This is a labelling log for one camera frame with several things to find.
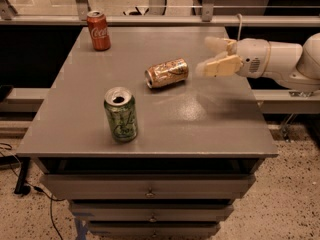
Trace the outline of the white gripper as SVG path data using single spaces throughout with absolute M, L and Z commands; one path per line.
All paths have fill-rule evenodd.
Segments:
M 204 44 L 215 55 L 230 53 L 237 43 L 234 39 L 208 36 Z M 200 62 L 195 73 L 200 77 L 239 76 L 259 78 L 265 71 L 270 56 L 270 44 L 263 39 L 243 39 L 236 45 L 237 55 L 221 53 L 214 58 Z

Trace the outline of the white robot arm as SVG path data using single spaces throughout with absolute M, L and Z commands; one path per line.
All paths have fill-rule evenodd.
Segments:
M 246 78 L 269 78 L 278 85 L 301 92 L 319 89 L 319 35 L 303 46 L 245 38 L 234 40 L 206 37 L 204 44 L 214 57 L 200 62 L 198 76 L 217 77 L 237 74 Z

